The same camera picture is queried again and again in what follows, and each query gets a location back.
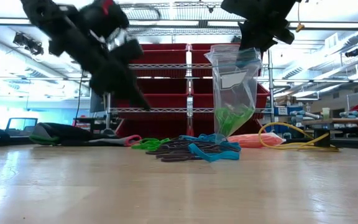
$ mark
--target green rubber band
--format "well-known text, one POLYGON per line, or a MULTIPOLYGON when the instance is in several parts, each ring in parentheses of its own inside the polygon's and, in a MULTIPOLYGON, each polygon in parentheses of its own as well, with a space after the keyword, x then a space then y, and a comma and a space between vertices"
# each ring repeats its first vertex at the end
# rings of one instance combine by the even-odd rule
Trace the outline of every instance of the green rubber band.
POLYGON ((219 124, 217 134, 230 136, 247 122, 254 114, 255 109, 244 108, 241 114, 232 112, 228 108, 219 108, 215 111, 215 118, 219 124))
POLYGON ((141 149, 146 151, 156 151, 162 144, 170 141, 169 138, 158 140, 154 138, 142 139, 138 144, 132 146, 133 149, 141 149))

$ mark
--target workbench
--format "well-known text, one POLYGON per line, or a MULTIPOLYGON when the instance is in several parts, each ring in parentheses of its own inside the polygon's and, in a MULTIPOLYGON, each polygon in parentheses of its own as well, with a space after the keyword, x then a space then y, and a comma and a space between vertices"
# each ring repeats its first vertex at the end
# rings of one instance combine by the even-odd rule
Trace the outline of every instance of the workbench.
POLYGON ((119 147, 0 147, 0 223, 358 223, 358 149, 163 163, 119 147))

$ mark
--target yellow cable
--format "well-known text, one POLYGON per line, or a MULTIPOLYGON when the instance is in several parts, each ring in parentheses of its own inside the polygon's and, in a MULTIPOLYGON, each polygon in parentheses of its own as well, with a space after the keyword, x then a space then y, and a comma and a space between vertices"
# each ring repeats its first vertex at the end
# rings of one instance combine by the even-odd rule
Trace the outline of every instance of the yellow cable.
POLYGON ((329 152, 339 152, 339 149, 335 146, 330 146, 330 147, 317 147, 314 146, 314 144, 322 139, 324 139, 325 137, 327 137, 329 135, 329 133, 326 133, 316 139, 314 139, 313 136, 311 136, 310 134, 304 132, 302 129, 295 127, 294 125, 290 125, 290 124, 286 124, 286 123, 281 123, 281 122, 272 122, 269 124, 266 124, 265 126, 263 126, 260 130, 259 130, 259 141, 262 145, 264 145, 265 147, 269 147, 272 149, 279 149, 279 150, 289 150, 289 149, 297 149, 297 150, 310 150, 310 149, 314 149, 314 150, 320 150, 320 151, 329 151, 329 152), (300 133, 304 134, 305 136, 308 136, 309 138, 313 139, 309 142, 294 142, 294 143, 289 143, 289 144, 284 144, 281 146, 269 146, 268 144, 263 142, 262 139, 262 132, 269 126, 273 126, 273 125, 282 125, 282 126, 286 126, 292 129, 295 129, 297 131, 299 131, 300 133))

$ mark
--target orange object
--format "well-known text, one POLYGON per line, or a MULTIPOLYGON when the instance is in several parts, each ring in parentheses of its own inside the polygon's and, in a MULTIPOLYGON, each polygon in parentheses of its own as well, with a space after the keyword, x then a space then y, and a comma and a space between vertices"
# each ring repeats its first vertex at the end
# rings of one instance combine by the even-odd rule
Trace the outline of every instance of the orange object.
MULTIPOLYGON (((280 138, 274 133, 262 133, 261 138, 264 143, 269 146, 278 146, 285 142, 285 139, 280 138)), ((229 142, 238 142, 244 148, 261 148, 263 145, 259 141, 258 134, 241 134, 237 136, 230 136, 227 138, 229 142)))

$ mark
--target clear plastic bag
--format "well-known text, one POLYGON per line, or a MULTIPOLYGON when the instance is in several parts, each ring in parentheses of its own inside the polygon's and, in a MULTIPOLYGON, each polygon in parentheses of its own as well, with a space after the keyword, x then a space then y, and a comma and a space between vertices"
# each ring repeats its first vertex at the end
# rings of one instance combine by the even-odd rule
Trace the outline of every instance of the clear plastic bag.
MULTIPOLYGON (((274 133, 262 133, 260 135, 263 142, 269 146, 278 146, 285 142, 285 139, 280 138, 274 133)), ((238 142, 241 147, 244 148, 261 148, 263 147, 260 143, 258 134, 241 134, 238 136, 230 136, 227 138, 229 142, 238 142)))
POLYGON ((228 137, 255 112, 260 52, 219 44, 204 56, 213 66, 215 134, 228 137))

